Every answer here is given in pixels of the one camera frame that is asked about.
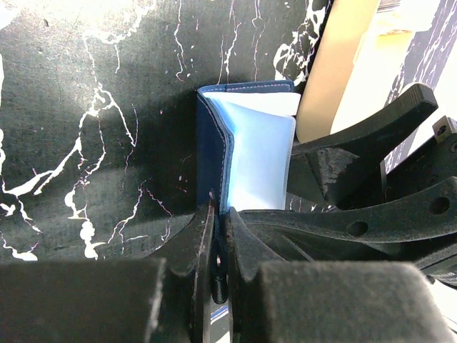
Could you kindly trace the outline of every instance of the blue wallet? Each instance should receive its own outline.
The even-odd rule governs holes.
[[[205,86],[197,94],[197,204],[284,209],[300,96],[292,81]]]

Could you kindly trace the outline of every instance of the wallet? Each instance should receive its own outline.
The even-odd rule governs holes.
[[[197,204],[284,209],[300,94],[292,81],[205,86],[197,94]]]

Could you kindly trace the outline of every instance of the screw hole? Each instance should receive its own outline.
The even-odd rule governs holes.
[[[445,197],[439,197],[433,200],[433,202],[430,205],[430,208],[428,209],[430,213],[432,214],[443,214],[446,212],[451,205],[451,202],[449,201],[448,198]]]
[[[365,222],[354,222],[346,227],[346,232],[354,237],[360,237],[368,231],[368,224]]]
[[[446,128],[447,128],[447,126],[443,125],[442,127],[440,127],[440,129],[438,130],[438,132],[436,134],[439,136],[442,135],[444,132],[446,132]]]

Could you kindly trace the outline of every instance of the open wallet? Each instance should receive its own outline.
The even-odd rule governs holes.
[[[425,275],[457,286],[457,124],[387,173],[431,89],[305,144],[298,101],[288,81],[199,89],[192,220],[146,259],[1,266],[0,341],[208,342],[214,300],[232,342],[453,342]]]

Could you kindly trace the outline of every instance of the round hole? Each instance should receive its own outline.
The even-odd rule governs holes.
[[[360,237],[368,231],[368,224],[365,222],[354,222],[346,228],[346,232],[354,237]]]
[[[438,130],[438,132],[436,134],[440,136],[444,132],[446,132],[446,125],[443,125],[442,127],[440,127],[440,129]]]
[[[443,214],[449,209],[450,205],[451,203],[448,198],[439,197],[433,200],[428,210],[432,214]]]

